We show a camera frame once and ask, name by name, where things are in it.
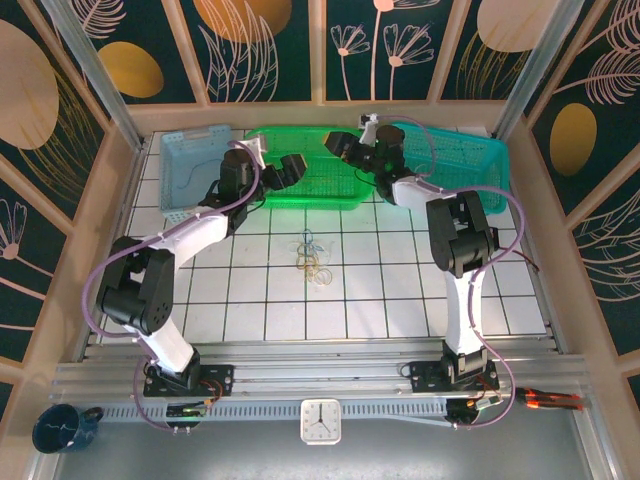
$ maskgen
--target blue basket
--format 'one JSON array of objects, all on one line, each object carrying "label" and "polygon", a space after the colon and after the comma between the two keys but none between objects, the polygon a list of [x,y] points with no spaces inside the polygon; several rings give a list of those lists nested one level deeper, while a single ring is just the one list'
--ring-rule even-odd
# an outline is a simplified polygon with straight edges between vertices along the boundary
[{"label": "blue basket", "polygon": [[[420,127],[394,123],[405,132],[406,166],[416,173],[431,168],[431,148]],[[436,145],[435,173],[427,179],[442,188],[490,185],[509,189],[509,152],[500,140],[429,128]],[[478,192],[486,213],[501,213],[507,207],[502,195]]]},{"label": "blue basket", "polygon": [[229,125],[165,133],[160,146],[160,210],[172,223],[186,220],[211,183],[229,150]]}]

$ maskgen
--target white clock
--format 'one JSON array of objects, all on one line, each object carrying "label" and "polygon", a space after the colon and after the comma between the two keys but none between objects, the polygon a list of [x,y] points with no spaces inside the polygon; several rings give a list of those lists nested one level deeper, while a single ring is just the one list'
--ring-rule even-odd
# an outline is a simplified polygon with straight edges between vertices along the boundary
[{"label": "white clock", "polygon": [[304,400],[300,438],[308,445],[335,445],[342,437],[342,408],[333,399]]}]

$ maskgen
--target gray floor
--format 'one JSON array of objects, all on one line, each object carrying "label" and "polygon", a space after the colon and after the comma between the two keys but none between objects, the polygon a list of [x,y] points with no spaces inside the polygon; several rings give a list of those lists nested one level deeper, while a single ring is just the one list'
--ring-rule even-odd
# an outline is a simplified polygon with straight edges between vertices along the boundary
[{"label": "gray floor", "polygon": [[333,447],[305,445],[297,422],[209,423],[189,437],[105,424],[88,450],[61,459],[56,479],[588,479],[574,431],[569,412],[518,405],[471,432],[346,421]]}]

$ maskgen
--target blue mug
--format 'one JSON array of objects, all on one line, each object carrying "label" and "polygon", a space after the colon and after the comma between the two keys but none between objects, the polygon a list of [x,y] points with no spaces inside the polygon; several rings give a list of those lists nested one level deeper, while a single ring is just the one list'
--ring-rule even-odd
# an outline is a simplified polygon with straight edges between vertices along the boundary
[{"label": "blue mug", "polygon": [[98,432],[102,408],[85,412],[61,403],[45,411],[33,427],[33,445],[42,453],[77,452],[89,446]]}]

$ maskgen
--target green basket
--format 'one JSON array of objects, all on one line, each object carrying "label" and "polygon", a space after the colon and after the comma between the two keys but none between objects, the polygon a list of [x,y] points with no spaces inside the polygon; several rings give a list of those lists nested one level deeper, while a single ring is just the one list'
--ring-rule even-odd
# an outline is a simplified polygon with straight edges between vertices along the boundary
[{"label": "green basket", "polygon": [[[333,156],[324,146],[330,132],[350,132],[341,127],[262,127],[247,133],[245,138],[264,135],[267,152],[265,163],[281,168],[280,158],[300,153],[307,162],[307,171],[296,185],[267,194],[267,208],[299,208],[314,210],[353,210],[373,192],[373,187],[355,176],[355,169]],[[359,172],[360,178],[373,181],[372,175]]]},{"label": "green basket", "polygon": [[[404,130],[405,165],[416,173],[431,168],[431,148],[422,129],[394,123]],[[509,151],[500,140],[428,128],[436,146],[436,169],[426,179],[443,188],[490,185],[509,190]],[[497,193],[478,192],[486,213],[501,213],[507,199]]]}]

